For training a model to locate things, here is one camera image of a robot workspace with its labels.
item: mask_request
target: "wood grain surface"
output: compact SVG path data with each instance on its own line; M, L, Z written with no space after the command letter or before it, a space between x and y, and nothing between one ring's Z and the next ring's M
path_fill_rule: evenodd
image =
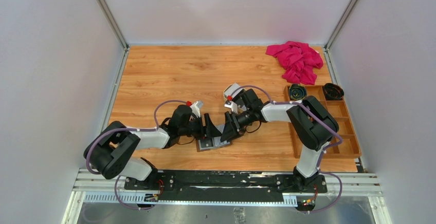
M322 48L313 47L324 59ZM265 55L265 46L133 46L122 75L110 122L119 120L133 127L154 127L153 112L170 99L202 100L201 112L209 113L215 125L224 123L223 91L232 84L264 88L273 100L283 101L288 85L277 60ZM314 69L317 85L330 82L326 65ZM255 90L262 101L266 97ZM169 103L157 113L162 121L179 105ZM189 142L182 137L180 143ZM145 149L134 153L158 169L291 171L297 164L285 122L264 123L253 134L245 134L233 145L197 152L195 143L166 150ZM326 159L326 171L355 172L352 159Z

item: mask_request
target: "wooden tray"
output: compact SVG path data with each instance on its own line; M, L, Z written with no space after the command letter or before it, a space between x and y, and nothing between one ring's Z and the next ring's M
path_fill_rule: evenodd
M343 143L340 146L334 146L327 149L327 154L324 155L324 158L354 159L360 157L362 152L360 151L359 143L357 142L345 101L326 101L324 93L322 92L322 85L305 86L305 88L307 90L307 95L316 97L316 99L318 99L319 102L329 111L333 118L335 118L339 125L338 133L343 138ZM290 101L288 91L289 86L286 86L284 90L286 101ZM303 144L298 138L297 132L291 123L289 123L289 130L292 145L294 147L294 156L295 158L300 158ZM334 137L331 143L336 142L337 140Z

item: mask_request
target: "magenta towel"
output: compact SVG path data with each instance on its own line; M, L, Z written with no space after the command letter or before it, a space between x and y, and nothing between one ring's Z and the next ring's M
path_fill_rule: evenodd
M321 68L324 63L321 56L307 43L289 41L285 44L270 45L266 54L274 56L286 69L282 78L293 84L315 84L316 74L313 68Z

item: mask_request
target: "red cloth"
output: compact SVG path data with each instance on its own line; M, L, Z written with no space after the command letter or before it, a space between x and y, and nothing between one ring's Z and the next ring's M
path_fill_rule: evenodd
M270 45L266 54L274 56L286 69L282 78L293 84L315 84L316 74L313 68L321 68L324 63L321 56L307 43L289 41L285 44Z

